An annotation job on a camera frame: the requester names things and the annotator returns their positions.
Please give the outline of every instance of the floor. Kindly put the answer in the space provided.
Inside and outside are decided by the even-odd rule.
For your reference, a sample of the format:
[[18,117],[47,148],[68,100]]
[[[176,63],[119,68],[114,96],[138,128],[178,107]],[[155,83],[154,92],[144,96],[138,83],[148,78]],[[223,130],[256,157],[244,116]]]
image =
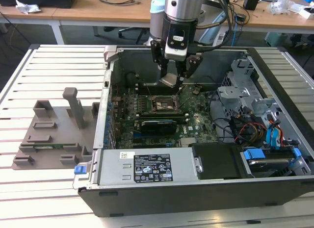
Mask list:
[[[8,33],[0,34],[0,90],[5,86],[29,47],[25,39],[13,26],[7,26]],[[18,25],[17,29],[33,44],[56,44],[53,32],[48,25]],[[102,27],[98,27],[100,34],[98,37],[93,35],[92,27],[88,26],[64,26],[63,29],[67,44],[73,45],[133,45],[140,33],[139,29],[128,31],[124,34],[124,39],[119,39],[118,30],[121,28],[115,28],[111,32],[104,32]],[[266,47],[265,35],[266,33],[243,32],[236,46]],[[149,33],[143,35],[139,44],[146,42],[148,37]],[[314,53],[313,49],[303,49],[303,47],[291,48],[289,39],[284,47],[301,66]],[[307,62],[304,69],[310,76],[313,76],[313,68],[314,56]]]

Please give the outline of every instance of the wooden desk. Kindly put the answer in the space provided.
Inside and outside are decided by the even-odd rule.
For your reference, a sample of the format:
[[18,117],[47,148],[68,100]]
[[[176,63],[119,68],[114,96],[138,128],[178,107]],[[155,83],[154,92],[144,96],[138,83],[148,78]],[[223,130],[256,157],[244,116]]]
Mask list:
[[[304,0],[291,0],[299,4],[309,5]],[[240,0],[237,2],[238,5],[243,5],[244,0]],[[264,31],[266,28],[268,29],[308,29],[314,30],[314,20],[306,20],[299,14],[295,14],[293,12],[290,15],[282,14],[282,15],[271,15],[266,7],[269,5],[269,2],[261,1],[258,3],[256,9],[250,12],[250,21],[246,24],[243,29],[252,31],[254,28],[256,32],[261,28]],[[235,6],[235,11],[237,13],[241,13],[246,15],[247,13],[243,11],[238,6]]]
[[41,12],[24,14],[16,9],[14,6],[2,6],[1,12],[7,18],[18,18],[18,19],[48,19],[52,20],[52,15],[56,11],[56,7],[40,7]]
[[[126,0],[109,0],[121,2]],[[292,0],[304,4],[303,0]],[[250,11],[251,19],[243,27],[243,31],[252,32],[285,32],[285,33],[313,33],[314,20],[291,13],[290,15],[271,15],[264,11],[269,3],[260,2],[255,11]],[[1,11],[16,24],[44,24],[53,29],[58,44],[65,44],[62,36],[62,25],[93,26],[97,35],[97,26],[119,27],[149,27],[151,0],[141,0],[141,4],[133,6],[113,6],[99,0],[76,0],[70,9],[42,8],[42,12],[33,14],[20,13],[15,7],[2,7]],[[238,13],[245,14],[240,8]],[[0,23],[7,21],[0,17]],[[226,31],[223,24],[220,32]]]
[[[123,2],[127,0],[109,0]],[[71,9],[58,8],[53,14],[55,20],[89,20],[115,22],[149,23],[152,0],[141,0],[141,4],[132,6],[114,6],[99,0],[75,0]]]

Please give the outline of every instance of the power supply label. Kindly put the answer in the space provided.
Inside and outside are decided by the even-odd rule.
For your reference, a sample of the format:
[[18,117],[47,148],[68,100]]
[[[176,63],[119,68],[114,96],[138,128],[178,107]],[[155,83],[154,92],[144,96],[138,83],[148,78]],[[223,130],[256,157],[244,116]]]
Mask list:
[[134,155],[134,181],[173,181],[169,154]]

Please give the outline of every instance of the gray plastic stand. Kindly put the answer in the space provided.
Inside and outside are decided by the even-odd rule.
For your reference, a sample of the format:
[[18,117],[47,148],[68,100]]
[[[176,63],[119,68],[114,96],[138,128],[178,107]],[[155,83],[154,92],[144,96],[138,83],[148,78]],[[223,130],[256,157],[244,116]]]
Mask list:
[[37,101],[35,116],[27,130],[12,168],[64,169],[92,159],[99,103],[82,107],[76,88],[65,88],[68,107],[52,107],[48,100]]

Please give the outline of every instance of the white paper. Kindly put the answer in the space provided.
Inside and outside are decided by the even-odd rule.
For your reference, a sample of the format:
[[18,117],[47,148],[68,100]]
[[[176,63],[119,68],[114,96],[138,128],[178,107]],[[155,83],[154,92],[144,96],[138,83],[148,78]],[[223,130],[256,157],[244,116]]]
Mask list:
[[304,5],[301,5],[301,4],[297,4],[297,3],[294,3],[292,6],[290,6],[288,8],[289,11],[292,11],[294,13],[299,13],[299,11],[301,11],[303,8],[305,8],[306,6]]
[[19,2],[18,0],[15,0],[16,1],[16,8],[22,12],[22,13],[25,13],[25,14],[29,14],[29,13],[32,13],[32,12],[39,12],[41,11],[39,9],[39,6],[38,5],[28,5],[28,4],[24,4],[24,3],[21,3]]

